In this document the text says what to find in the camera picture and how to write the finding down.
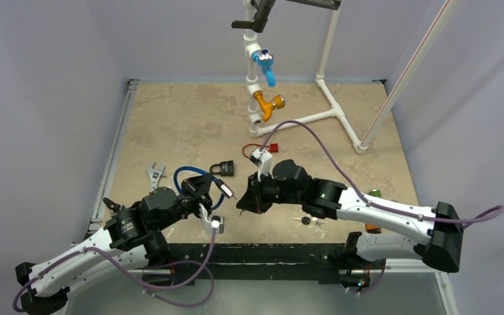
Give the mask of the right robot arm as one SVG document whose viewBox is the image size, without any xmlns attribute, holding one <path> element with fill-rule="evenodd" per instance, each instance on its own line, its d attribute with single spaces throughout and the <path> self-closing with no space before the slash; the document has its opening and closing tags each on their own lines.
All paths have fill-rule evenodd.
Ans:
<svg viewBox="0 0 504 315">
<path fill-rule="evenodd" d="M 277 163 L 270 173 L 250 175 L 236 207 L 263 214 L 275 203 L 300 205 L 318 219 L 356 221 L 389 230 L 384 236 L 361 233 L 356 242 L 344 246 L 342 258 L 351 267 L 401 258 L 417 259 L 443 272 L 460 269 L 464 228 L 448 203 L 424 207 L 357 194 L 343 183 L 311 177 L 292 159 Z"/>
</svg>

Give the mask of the blue cable lock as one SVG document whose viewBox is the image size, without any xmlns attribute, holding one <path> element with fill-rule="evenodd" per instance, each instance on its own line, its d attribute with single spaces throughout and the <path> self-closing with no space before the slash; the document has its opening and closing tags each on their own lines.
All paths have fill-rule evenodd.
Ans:
<svg viewBox="0 0 504 315">
<path fill-rule="evenodd" d="M 178 176 L 183 171 L 190 171 L 197 173 L 197 176 L 186 178 L 182 181 L 178 181 Z M 175 188 L 180 195 L 190 196 L 191 198 L 202 201 L 206 210 L 212 211 L 219 208 L 225 199 L 234 198 L 236 195 L 223 180 L 217 178 L 213 173 L 208 173 L 202 169 L 192 166 L 182 166 L 175 170 L 173 173 L 173 180 L 175 183 Z M 219 200 L 214 203 L 212 197 L 210 196 L 211 185 L 214 184 L 220 191 Z"/>
</svg>

